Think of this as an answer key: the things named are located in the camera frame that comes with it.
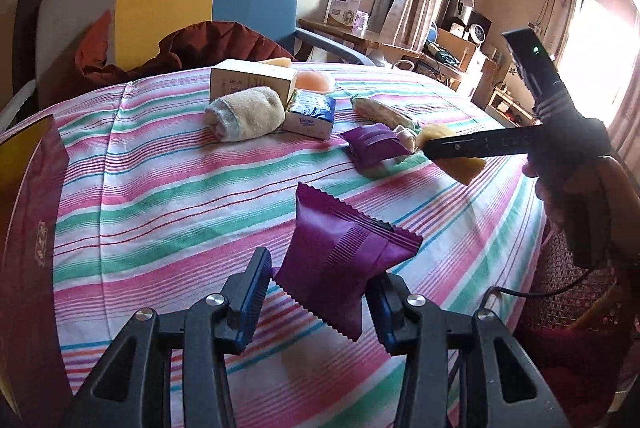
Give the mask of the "person's right hand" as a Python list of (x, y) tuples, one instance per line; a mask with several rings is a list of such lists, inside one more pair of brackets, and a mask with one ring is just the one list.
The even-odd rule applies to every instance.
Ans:
[(626, 258), (639, 258), (639, 197), (634, 192), (623, 167), (611, 156), (594, 165), (578, 168), (566, 181), (562, 192), (555, 194), (538, 174), (532, 159), (522, 166), (526, 177), (536, 179), (535, 193), (544, 203), (548, 219), (557, 229), (564, 229), (570, 211), (563, 201), (568, 195), (586, 195), (603, 189), (611, 217), (613, 246)]

